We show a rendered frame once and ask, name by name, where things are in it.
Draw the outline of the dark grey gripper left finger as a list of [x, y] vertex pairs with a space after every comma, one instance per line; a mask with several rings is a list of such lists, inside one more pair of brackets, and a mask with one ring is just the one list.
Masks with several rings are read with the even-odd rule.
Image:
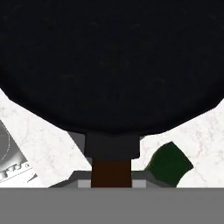
[[[69, 132], [69, 136], [73, 139], [81, 153], [84, 153], [85, 136], [79, 133]], [[52, 188], [74, 187], [74, 188], [89, 188], [91, 184], [90, 171], [74, 171], [68, 180], [64, 180], [58, 184], [52, 185]]]

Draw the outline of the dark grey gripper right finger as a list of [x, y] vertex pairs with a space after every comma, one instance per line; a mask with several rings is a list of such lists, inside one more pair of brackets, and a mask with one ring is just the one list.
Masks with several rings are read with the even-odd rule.
[[166, 183], [156, 180], [149, 171], [144, 169], [132, 172], [132, 185], [134, 187], [171, 187]]

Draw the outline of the black pan with brown handle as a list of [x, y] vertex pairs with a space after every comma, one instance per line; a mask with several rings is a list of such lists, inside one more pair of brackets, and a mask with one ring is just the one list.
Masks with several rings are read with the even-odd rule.
[[0, 0], [0, 89], [129, 187], [141, 137], [224, 100], [224, 0]]

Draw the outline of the dark green sponge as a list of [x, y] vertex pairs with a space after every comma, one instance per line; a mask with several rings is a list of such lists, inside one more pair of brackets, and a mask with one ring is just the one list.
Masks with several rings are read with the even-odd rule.
[[159, 147], [144, 168], [156, 180], [171, 187], [176, 187], [179, 181], [192, 169], [192, 162], [174, 142]]

